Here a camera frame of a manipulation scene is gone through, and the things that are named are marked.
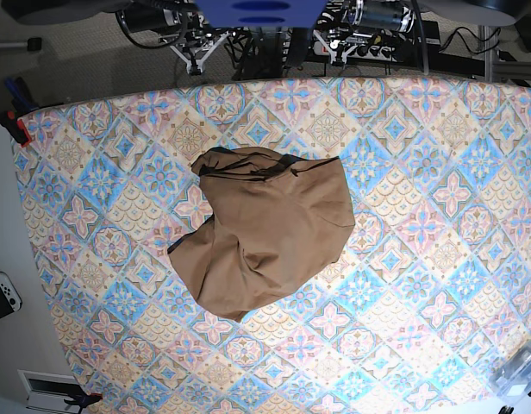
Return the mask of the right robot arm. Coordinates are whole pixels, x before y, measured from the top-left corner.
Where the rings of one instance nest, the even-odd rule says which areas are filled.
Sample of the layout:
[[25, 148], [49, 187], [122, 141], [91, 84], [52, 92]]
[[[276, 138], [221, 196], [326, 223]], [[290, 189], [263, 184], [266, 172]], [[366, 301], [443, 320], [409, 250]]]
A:
[[229, 36], [225, 28], [212, 28], [189, 1], [133, 1], [115, 17], [130, 43], [145, 50], [171, 49], [190, 76], [204, 73], [206, 60]]

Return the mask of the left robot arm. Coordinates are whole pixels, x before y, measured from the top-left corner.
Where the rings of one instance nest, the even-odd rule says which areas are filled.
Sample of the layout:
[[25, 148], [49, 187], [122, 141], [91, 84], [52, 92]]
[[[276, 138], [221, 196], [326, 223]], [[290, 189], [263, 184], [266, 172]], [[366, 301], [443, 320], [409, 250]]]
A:
[[332, 66], [353, 60], [404, 62], [412, 57], [415, 14], [398, 1], [330, 1], [318, 17], [311, 50]]

